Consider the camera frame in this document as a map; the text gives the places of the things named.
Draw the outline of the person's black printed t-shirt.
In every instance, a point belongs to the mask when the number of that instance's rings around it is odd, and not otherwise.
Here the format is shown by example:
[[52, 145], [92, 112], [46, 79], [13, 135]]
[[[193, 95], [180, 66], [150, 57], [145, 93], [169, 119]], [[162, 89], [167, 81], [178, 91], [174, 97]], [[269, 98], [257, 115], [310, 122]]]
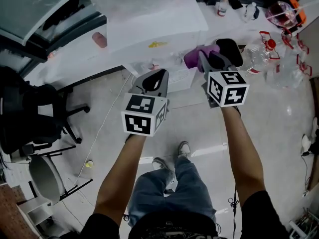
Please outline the person's black printed t-shirt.
[[[240, 239], [289, 239], [266, 191], [251, 195], [244, 203]], [[120, 239], [119, 226], [109, 217], [93, 214], [79, 239]], [[149, 213], [132, 228], [128, 239], [226, 239], [219, 237], [215, 222], [191, 212]]]

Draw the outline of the person's left forearm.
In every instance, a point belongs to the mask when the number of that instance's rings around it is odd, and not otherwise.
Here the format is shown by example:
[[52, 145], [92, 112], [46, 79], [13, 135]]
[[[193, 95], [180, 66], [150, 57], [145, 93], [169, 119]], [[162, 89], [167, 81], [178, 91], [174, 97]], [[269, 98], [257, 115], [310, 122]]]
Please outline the person's left forearm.
[[97, 195], [94, 213], [111, 218], [117, 225], [121, 224], [133, 191], [145, 140], [145, 136], [133, 135], [125, 142]]

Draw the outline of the white water dispenser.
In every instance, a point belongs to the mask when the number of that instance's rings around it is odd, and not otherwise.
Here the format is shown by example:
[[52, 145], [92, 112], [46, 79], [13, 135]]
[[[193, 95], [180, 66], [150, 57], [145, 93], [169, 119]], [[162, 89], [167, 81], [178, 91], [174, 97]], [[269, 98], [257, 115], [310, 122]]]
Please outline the white water dispenser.
[[206, 41], [208, 24], [196, 0], [173, 0], [162, 11], [107, 23], [108, 51], [136, 78], [155, 69], [169, 72], [168, 92], [186, 90], [195, 76], [185, 54]]

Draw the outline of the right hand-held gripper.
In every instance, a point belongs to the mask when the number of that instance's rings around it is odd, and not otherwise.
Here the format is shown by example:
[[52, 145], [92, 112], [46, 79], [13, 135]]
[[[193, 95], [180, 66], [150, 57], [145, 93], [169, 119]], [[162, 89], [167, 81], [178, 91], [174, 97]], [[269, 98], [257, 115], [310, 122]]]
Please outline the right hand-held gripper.
[[250, 85], [242, 74], [233, 68], [233, 64], [224, 55], [210, 51], [209, 57], [198, 52], [198, 69], [204, 73], [206, 82], [202, 85], [209, 106], [234, 107], [244, 104]]

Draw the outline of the person's right grey white sneaker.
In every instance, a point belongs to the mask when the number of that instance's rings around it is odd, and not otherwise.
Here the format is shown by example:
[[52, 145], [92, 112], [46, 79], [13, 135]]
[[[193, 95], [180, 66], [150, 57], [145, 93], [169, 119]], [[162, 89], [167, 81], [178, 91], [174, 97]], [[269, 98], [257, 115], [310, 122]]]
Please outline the person's right grey white sneaker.
[[178, 154], [178, 158], [180, 157], [189, 158], [189, 156], [191, 155], [191, 149], [187, 141], [182, 141], [179, 144], [177, 149], [177, 154]]

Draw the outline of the white raised ledge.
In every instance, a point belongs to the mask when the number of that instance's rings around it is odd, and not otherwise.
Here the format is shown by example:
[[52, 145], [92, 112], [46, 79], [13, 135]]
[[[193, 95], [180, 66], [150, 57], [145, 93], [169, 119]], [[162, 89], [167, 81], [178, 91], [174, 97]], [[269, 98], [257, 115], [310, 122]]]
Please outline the white raised ledge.
[[[279, 32], [279, 28], [265, 17], [265, 9], [261, 8], [256, 20], [245, 22], [244, 8], [234, 10], [228, 8], [225, 16], [217, 14], [217, 6], [198, 3], [208, 24], [206, 41], [209, 45], [216, 39], [231, 38], [239, 45], [245, 45], [259, 35], [260, 31]], [[107, 38], [107, 24], [97, 28]], [[63, 88], [100, 72], [121, 66], [111, 57], [108, 48], [100, 48], [92, 39], [93, 32], [76, 38], [64, 47], [54, 51], [53, 56], [45, 63], [36, 66], [25, 79], [33, 85], [49, 83]]]

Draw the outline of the grey chair with black frame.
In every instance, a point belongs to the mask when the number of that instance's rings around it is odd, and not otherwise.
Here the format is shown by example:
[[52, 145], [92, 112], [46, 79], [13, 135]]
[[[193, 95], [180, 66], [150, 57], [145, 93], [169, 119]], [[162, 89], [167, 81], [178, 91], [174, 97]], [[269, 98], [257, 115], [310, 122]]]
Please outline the grey chair with black frame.
[[72, 187], [66, 189], [62, 177], [52, 161], [53, 157], [61, 156], [64, 151], [76, 148], [75, 145], [70, 147], [49, 151], [45, 153], [34, 153], [28, 156], [29, 173], [35, 189], [40, 196], [49, 201], [49, 205], [53, 206], [74, 193], [78, 193], [80, 189], [91, 183], [90, 179], [81, 185], [78, 185], [78, 178], [72, 181]]

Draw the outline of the person's left grey white sneaker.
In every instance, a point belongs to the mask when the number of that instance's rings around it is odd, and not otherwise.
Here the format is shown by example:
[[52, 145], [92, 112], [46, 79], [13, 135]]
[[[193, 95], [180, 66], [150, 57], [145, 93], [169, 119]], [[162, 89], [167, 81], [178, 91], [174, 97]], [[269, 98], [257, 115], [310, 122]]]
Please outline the person's left grey white sneaker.
[[154, 170], [163, 170], [166, 173], [167, 183], [172, 183], [175, 180], [175, 174], [168, 166], [166, 161], [162, 158], [156, 157], [152, 161], [152, 166]]

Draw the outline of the person's blue jeans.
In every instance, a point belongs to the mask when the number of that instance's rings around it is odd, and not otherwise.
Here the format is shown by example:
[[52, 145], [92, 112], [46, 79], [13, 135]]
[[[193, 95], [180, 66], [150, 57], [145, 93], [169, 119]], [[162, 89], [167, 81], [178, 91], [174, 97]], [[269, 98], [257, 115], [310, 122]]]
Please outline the person's blue jeans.
[[188, 158], [178, 158], [174, 172], [161, 168], [136, 180], [128, 204], [129, 226], [155, 212], [198, 213], [216, 221], [208, 189]]

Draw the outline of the white desk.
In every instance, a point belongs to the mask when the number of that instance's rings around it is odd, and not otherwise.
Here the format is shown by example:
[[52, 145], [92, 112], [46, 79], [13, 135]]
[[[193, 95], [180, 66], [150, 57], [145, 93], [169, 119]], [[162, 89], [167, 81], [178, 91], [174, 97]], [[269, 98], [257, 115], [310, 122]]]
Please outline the white desk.
[[25, 221], [35, 227], [53, 215], [51, 202], [44, 197], [36, 197], [17, 205]]

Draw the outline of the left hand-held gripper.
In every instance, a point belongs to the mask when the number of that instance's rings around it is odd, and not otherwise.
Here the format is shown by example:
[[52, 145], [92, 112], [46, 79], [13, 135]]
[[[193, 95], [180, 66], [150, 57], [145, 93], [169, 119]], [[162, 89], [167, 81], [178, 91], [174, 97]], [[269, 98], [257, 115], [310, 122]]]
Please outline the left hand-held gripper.
[[[149, 71], [135, 80], [131, 92], [167, 94], [168, 77], [165, 69]], [[121, 110], [124, 132], [153, 137], [166, 118], [167, 106], [167, 98], [125, 93]]]

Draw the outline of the purple cleaning cloth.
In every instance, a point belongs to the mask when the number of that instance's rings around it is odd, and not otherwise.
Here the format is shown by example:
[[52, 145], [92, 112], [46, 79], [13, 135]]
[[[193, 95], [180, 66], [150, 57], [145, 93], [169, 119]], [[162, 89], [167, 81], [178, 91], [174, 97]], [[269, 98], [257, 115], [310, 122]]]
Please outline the purple cleaning cloth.
[[199, 70], [199, 72], [203, 73], [204, 70], [202, 69], [202, 66], [201, 66], [199, 51], [202, 51], [205, 54], [209, 64], [211, 64], [213, 61], [213, 56], [211, 55], [211, 52], [213, 51], [213, 52], [219, 53], [220, 47], [216, 44], [199, 45], [193, 50], [185, 54], [183, 59], [187, 68], [191, 69], [196, 67]]

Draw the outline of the person's right forearm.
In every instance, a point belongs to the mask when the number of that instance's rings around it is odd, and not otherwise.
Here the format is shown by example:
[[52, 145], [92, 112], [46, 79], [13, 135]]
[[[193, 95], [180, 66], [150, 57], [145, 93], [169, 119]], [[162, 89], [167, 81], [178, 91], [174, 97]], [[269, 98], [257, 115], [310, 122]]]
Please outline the person's right forearm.
[[230, 163], [240, 205], [254, 193], [266, 190], [260, 156], [234, 107], [221, 109], [228, 138]]

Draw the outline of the white waste bin black liner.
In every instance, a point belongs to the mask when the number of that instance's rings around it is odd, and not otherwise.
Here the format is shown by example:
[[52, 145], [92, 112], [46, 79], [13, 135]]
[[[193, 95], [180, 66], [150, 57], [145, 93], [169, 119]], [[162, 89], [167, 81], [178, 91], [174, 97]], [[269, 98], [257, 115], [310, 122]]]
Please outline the white waste bin black liner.
[[243, 65], [241, 51], [233, 39], [221, 38], [217, 39], [215, 43], [220, 48], [219, 53], [228, 58], [235, 67], [241, 67]]

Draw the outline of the small clear bottle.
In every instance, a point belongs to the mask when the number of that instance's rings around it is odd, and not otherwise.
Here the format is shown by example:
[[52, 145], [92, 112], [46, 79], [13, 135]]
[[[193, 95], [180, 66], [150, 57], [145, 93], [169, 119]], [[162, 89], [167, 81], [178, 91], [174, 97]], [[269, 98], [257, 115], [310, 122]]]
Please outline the small clear bottle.
[[244, 21], [249, 22], [251, 20], [256, 20], [259, 17], [259, 9], [255, 2], [246, 6], [246, 11], [244, 13]]

